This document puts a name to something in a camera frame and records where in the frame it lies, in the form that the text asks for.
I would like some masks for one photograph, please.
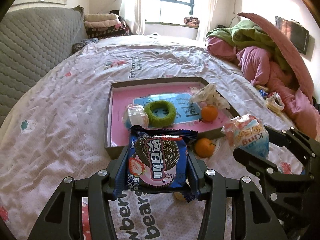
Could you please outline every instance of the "small snack package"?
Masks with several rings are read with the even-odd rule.
[[[251,114],[231,119],[222,127],[232,151],[241,148],[253,155],[267,158],[269,154],[269,134],[263,124]]]
[[[145,130],[131,127],[125,185],[146,193],[187,192],[187,145],[196,140],[190,130]],[[191,201],[189,193],[185,198]]]
[[[281,111],[284,109],[284,103],[282,102],[280,95],[276,92],[270,94],[266,99],[266,106],[277,115],[281,114]]]
[[[133,125],[140,125],[143,128],[149,126],[149,118],[142,105],[129,104],[127,111],[124,111],[122,121],[128,129]]]
[[[267,99],[269,96],[269,94],[262,89],[259,90],[259,93],[263,97],[263,99]]]

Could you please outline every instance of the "television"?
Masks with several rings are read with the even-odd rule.
[[[276,16],[276,27],[284,33],[298,51],[306,55],[309,43],[309,31],[299,22],[288,21]]]

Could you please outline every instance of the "bed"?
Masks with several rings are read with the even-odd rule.
[[[115,37],[89,44],[63,60],[36,83],[12,108],[0,128],[0,215],[18,240],[25,240],[56,187],[66,176],[90,177],[107,167],[104,119],[111,83],[128,80],[131,56],[142,58],[134,79],[167,76],[203,77],[240,115],[253,114],[276,130],[294,126],[285,115],[264,106],[259,92],[235,65],[211,56],[204,44],[165,36]],[[108,61],[128,64],[104,69]],[[250,176],[232,156],[226,138],[217,152],[204,159],[208,168],[225,177]],[[269,160],[284,173],[300,174],[302,164],[285,148],[270,146]],[[140,199],[148,204],[154,227],[148,229],[139,212]],[[134,224],[125,230],[121,205],[131,210]],[[123,192],[110,202],[118,239],[197,239],[204,202],[184,203],[173,194]],[[91,239],[87,200],[83,199],[84,238]],[[232,202],[228,199],[225,239],[230,239]]]

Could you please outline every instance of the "strawberry print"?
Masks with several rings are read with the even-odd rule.
[[[281,162],[280,163],[280,170],[284,174],[292,174],[291,165],[289,163]]]
[[[144,164],[135,158],[129,158],[129,171],[134,176],[140,176],[145,171]]]
[[[8,212],[7,210],[4,208],[4,206],[0,207],[0,217],[2,218],[2,220],[4,222],[7,222],[9,220],[8,218]]]
[[[82,231],[84,240],[92,239],[89,223],[89,207],[86,203],[82,203]]]

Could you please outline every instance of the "pink bedding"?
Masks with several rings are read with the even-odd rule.
[[[284,73],[280,66],[272,61],[272,55],[258,47],[247,47],[238,53],[225,41],[219,38],[207,38],[207,50],[214,56],[234,62],[239,60],[239,66],[244,77],[255,85],[266,85],[270,92],[280,94],[285,104],[284,112],[295,122],[298,129],[312,138],[320,135],[319,112],[312,102],[313,81],[310,73],[294,45],[272,23],[256,14],[238,14],[247,17],[258,24],[278,45],[284,58],[292,68],[299,89],[292,87],[295,80],[293,73]]]

